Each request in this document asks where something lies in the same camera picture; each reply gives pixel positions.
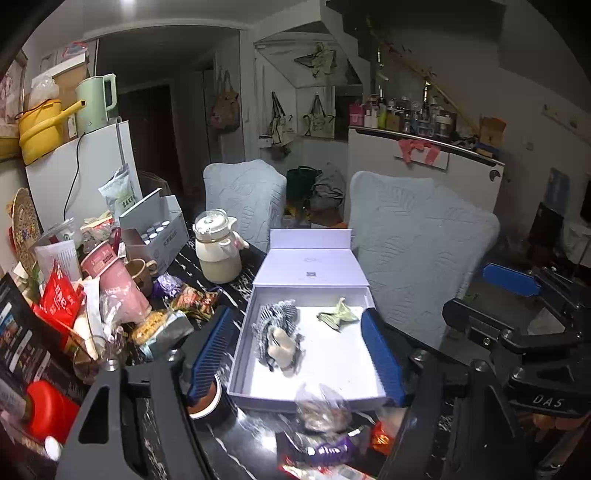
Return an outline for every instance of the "hanging bag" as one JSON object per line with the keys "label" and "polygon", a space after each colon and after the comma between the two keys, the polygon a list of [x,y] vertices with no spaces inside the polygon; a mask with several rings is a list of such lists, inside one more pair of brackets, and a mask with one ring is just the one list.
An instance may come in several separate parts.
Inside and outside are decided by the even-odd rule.
{"label": "hanging bag", "polygon": [[272,144],[284,147],[296,138],[293,115],[285,114],[275,92],[271,92],[271,98],[273,99],[273,120],[269,128]]}
{"label": "hanging bag", "polygon": [[220,72],[217,100],[212,109],[210,124],[216,130],[234,132],[240,126],[240,103],[238,93],[232,88],[230,74],[227,70]]}
{"label": "hanging bag", "polygon": [[318,94],[314,97],[310,113],[304,115],[304,120],[308,123],[308,130],[304,134],[305,137],[335,137],[335,116],[326,115]]}

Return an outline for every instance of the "ceiling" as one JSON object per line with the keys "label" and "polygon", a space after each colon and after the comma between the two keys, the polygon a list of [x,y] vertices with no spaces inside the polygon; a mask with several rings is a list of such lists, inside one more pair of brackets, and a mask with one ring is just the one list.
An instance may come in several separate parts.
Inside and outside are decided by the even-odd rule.
{"label": "ceiling", "polygon": [[109,34],[99,40],[96,71],[116,74],[118,89],[168,79],[237,33],[232,28],[179,25]]}
{"label": "ceiling", "polygon": [[36,30],[40,54],[71,41],[155,25],[250,25],[303,0],[65,0]]}

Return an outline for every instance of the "white cabinet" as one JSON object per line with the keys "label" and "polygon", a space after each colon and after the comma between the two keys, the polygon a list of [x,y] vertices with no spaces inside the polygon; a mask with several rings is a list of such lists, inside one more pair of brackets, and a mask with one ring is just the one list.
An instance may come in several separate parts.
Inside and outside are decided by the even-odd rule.
{"label": "white cabinet", "polygon": [[[499,194],[504,165],[451,145],[441,145],[433,166],[424,163],[424,152],[412,150],[409,164],[402,159],[398,140],[405,136],[396,132],[349,128],[349,164],[347,191],[351,177],[366,170],[390,177],[432,178],[471,204],[492,212]],[[347,195],[345,220],[349,219]]]}

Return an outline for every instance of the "power cord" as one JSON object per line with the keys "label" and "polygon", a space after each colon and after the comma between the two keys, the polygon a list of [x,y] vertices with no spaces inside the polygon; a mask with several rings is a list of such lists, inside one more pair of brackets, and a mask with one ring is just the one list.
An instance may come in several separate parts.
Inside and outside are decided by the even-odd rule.
{"label": "power cord", "polygon": [[72,186],[70,186],[70,193],[68,193],[68,198],[66,199],[66,204],[64,205],[64,221],[66,221],[66,209],[68,207],[68,202],[70,201],[70,196],[72,195],[72,190],[74,189],[74,184],[76,183],[76,179],[78,178],[78,173],[80,172],[80,157],[79,157],[79,151],[80,151],[80,142],[82,141],[82,138],[86,135],[86,132],[84,132],[80,138],[78,139],[78,143],[76,144],[76,175],[74,175],[74,180],[72,180]]}

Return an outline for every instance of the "yellow basin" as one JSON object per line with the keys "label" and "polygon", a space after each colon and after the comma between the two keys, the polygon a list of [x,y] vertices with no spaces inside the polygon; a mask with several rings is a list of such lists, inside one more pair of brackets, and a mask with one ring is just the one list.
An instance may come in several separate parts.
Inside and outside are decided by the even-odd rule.
{"label": "yellow basin", "polygon": [[84,100],[61,111],[60,100],[48,100],[22,115],[18,121],[19,145],[25,165],[63,144],[61,123],[86,105]]}

